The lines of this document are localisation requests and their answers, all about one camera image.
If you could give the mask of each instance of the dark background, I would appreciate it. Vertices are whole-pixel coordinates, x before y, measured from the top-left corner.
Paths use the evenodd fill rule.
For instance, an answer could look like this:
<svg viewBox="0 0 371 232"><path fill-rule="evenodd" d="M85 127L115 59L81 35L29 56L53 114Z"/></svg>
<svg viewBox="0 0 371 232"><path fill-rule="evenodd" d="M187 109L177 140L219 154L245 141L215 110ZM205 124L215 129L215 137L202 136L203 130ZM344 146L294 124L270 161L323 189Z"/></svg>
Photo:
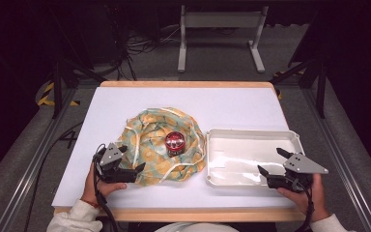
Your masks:
<svg viewBox="0 0 371 232"><path fill-rule="evenodd" d="M338 2L319 18L328 27L303 39L297 61L314 55L315 46L328 40L328 78L371 156L371 1ZM54 58L65 56L87 68L118 59L101 6L53 9L60 24L42 5L0 0L0 161L39 110L35 95L49 79ZM178 6L127 11L131 26L154 40L159 28L177 24L180 15ZM271 7L267 26L309 23L314 14L310 6Z"/></svg>

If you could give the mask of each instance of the wooden table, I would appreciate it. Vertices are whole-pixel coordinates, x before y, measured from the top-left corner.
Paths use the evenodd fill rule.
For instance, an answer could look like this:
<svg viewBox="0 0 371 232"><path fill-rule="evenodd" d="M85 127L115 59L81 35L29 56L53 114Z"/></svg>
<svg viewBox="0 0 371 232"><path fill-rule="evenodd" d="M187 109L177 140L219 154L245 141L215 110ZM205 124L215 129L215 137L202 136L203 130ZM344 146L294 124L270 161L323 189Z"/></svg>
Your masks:
<svg viewBox="0 0 371 232"><path fill-rule="evenodd" d="M177 94L177 98L173 96L168 100L165 95L172 96L173 93ZM243 98L242 102L236 101L239 98ZM178 107L193 116L203 133L213 126L242 129L245 125L253 130L288 130L273 86L268 82L103 82L93 97L52 203L55 214L68 211L80 197L92 155L101 143L116 140L120 136L126 123L123 119L136 116L145 107L161 107L163 102L169 104L166 106ZM247 119L245 116L252 113L252 109L255 113ZM207 115L204 110L210 110L212 115ZM224 115L230 110L233 112L228 115L233 118ZM128 184L128 189L109 195L107 206L119 221L304 219L295 205L274 189L213 188L205 183L206 174L202 171L182 183L165 181L145 188Z"/></svg>

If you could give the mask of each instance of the gray floor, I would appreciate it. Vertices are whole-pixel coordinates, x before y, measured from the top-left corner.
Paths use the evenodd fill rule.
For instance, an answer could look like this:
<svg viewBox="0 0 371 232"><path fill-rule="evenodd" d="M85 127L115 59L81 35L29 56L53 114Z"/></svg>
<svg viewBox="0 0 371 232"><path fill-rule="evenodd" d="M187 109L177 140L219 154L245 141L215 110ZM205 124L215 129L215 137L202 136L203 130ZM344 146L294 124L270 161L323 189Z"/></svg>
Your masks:
<svg viewBox="0 0 371 232"><path fill-rule="evenodd" d="M305 30L306 26L264 29L259 51L265 73L256 72L246 44L250 32L242 29L231 35L220 34L217 30L188 33L185 73L177 72L178 41L162 45L149 53L132 55L132 65L137 77L147 80L267 81L274 73L287 69L288 61ZM127 66L124 66L124 71L130 77ZM110 74L107 78L116 79L117 74ZM23 175L31 167L31 160L36 158L44 145L44 138L50 138L50 141L46 141L50 145L64 131L84 120L96 86L94 81L82 80L77 90L65 91L73 100L80 101L80 105L67 107L58 120L51 119L52 106L41 106L5 156L0 164L0 230L23 230L34 185L26 185L25 194L21 194L24 197L13 198L14 193L19 192L16 190L18 183L22 183ZM329 210L337 214L347 229L371 231L371 159L329 83L325 120L315 112L315 87L301 90L295 84L295 78L276 87L282 91L280 103L288 125L300 135L306 154L330 171L324 177ZM42 90L37 93L37 99L41 94ZM48 129L54 124L56 130L49 136ZM28 231L45 231L49 224L53 216L51 201L71 151L68 141L59 141L48 153ZM6 210L15 200L17 207ZM280 232L291 232L300 224L300 221L284 222L277 223L277 227Z"/></svg>

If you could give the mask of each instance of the person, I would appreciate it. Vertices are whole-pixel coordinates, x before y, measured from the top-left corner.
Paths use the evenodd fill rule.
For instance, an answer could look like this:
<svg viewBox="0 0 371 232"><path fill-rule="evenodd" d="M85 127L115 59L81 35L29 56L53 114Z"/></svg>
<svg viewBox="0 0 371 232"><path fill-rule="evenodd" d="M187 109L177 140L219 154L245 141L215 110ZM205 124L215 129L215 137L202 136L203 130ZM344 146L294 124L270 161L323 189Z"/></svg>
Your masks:
<svg viewBox="0 0 371 232"><path fill-rule="evenodd" d="M102 223L96 220L100 212L98 201L95 197L95 186L94 186L94 165L90 167L90 171L87 175L85 187L80 199L76 200L73 207L69 212L63 212L55 215L49 225L47 226L47 232L61 232L61 231L101 231ZM111 192L116 190L126 189L125 183L107 184L103 181L98 182L98 190L104 197L107 197ZM285 188L278 188L277 191L292 200L297 204L299 210L306 215L308 207L308 198L304 192L295 193ZM312 185L312 201L314 203L315 211L312 214L310 227L313 232L343 232L347 231L342 224L339 222L335 214L330 214L325 204L324 186L322 183L322 177L320 174L313 175ZM176 223L155 223L158 227L147 231L156 232L169 232L169 231L216 231L216 232L238 232L238 226L234 226L232 223L190 223L190 222L176 222ZM270 231L269 223L262 224L264 230Z"/></svg>

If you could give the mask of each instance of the cloth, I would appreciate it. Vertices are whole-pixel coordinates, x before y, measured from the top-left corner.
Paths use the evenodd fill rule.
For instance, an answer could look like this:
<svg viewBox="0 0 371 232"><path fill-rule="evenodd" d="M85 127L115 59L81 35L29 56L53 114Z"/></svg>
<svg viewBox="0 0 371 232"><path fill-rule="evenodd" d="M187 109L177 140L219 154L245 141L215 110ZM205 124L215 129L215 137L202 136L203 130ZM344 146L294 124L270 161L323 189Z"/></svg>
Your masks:
<svg viewBox="0 0 371 232"><path fill-rule="evenodd" d="M185 151L170 158L165 137L172 131L180 132L185 137ZM128 120L116 145L128 146L121 167L134 169L146 163L135 182L144 187L164 180L184 181L206 165L203 133L191 116L175 108L143 110Z"/></svg>
<svg viewBox="0 0 371 232"><path fill-rule="evenodd" d="M95 220L99 210L93 206L77 200L68 213L59 213L55 215L47 226L47 232L83 232L83 231L101 231L102 224ZM310 223L313 232L345 232L336 215ZM187 223L177 222L168 224L159 228L157 232L236 232L234 228L220 223Z"/></svg>

